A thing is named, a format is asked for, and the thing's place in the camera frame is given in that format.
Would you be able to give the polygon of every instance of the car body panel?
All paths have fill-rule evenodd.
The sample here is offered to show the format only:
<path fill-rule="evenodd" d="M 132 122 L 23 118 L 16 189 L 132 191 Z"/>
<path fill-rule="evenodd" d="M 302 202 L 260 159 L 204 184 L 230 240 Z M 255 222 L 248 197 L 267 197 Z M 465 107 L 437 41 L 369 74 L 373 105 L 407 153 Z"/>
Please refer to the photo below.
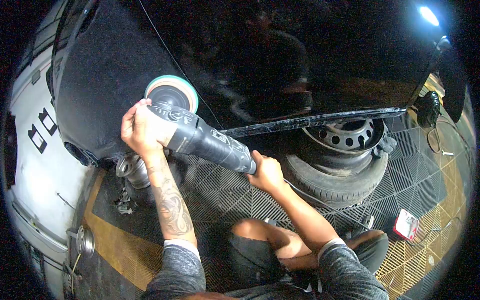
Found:
<path fill-rule="evenodd" d="M 93 161 L 130 152 L 121 117 L 166 74 L 192 83 L 218 129 L 398 113 L 440 53 L 415 2 L 265 3 L 73 1 L 52 56 L 64 142 Z"/>

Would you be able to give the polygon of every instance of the overhead light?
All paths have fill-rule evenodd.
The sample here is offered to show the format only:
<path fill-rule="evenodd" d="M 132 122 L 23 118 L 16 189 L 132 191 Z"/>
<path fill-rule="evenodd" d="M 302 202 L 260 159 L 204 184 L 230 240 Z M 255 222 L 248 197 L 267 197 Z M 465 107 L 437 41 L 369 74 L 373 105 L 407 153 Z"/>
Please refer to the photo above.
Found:
<path fill-rule="evenodd" d="M 428 22 L 432 23 L 434 26 L 438 26 L 437 17 L 433 14 L 433 12 L 426 6 L 422 6 L 419 9 L 422 17 L 424 17 Z"/>

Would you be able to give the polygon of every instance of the spare tire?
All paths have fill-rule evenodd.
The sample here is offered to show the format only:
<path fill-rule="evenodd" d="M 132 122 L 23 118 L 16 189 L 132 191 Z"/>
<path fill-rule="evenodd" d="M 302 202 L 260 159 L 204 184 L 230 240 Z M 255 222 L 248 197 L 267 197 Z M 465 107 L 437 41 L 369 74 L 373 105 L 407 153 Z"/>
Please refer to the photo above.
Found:
<path fill-rule="evenodd" d="M 285 178 L 297 188 L 329 206 L 344 208 L 359 203 L 375 190 L 385 173 L 387 162 L 388 154 L 383 153 L 381 158 L 373 158 L 359 173 L 348 176 L 323 173 L 295 155 L 286 155 L 282 165 Z M 303 198 L 313 206 L 321 206 L 309 197 Z"/>

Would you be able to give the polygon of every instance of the gray sleeve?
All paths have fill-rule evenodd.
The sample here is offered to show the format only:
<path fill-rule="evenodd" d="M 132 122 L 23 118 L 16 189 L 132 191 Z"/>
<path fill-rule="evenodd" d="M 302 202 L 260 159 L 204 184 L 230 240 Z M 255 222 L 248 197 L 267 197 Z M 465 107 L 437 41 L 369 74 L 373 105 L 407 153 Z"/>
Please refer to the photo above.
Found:
<path fill-rule="evenodd" d="M 328 247 L 318 260 L 324 290 L 334 299 L 388 299 L 382 284 L 344 244 Z"/>
<path fill-rule="evenodd" d="M 150 281 L 144 300 L 182 298 L 205 291 L 205 273 L 200 259 L 179 245 L 166 245 L 160 272 Z"/>

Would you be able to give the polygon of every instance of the tattoo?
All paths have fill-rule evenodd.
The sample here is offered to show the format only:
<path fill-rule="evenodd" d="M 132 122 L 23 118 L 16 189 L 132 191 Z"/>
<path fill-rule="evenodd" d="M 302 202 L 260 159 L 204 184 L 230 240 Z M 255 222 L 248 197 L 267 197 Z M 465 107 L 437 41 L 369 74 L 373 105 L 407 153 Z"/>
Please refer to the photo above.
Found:
<path fill-rule="evenodd" d="M 148 168 L 147 173 L 152 181 L 162 231 L 177 236 L 192 231 L 190 213 L 172 178 L 167 160 L 162 159 L 160 165 Z"/>

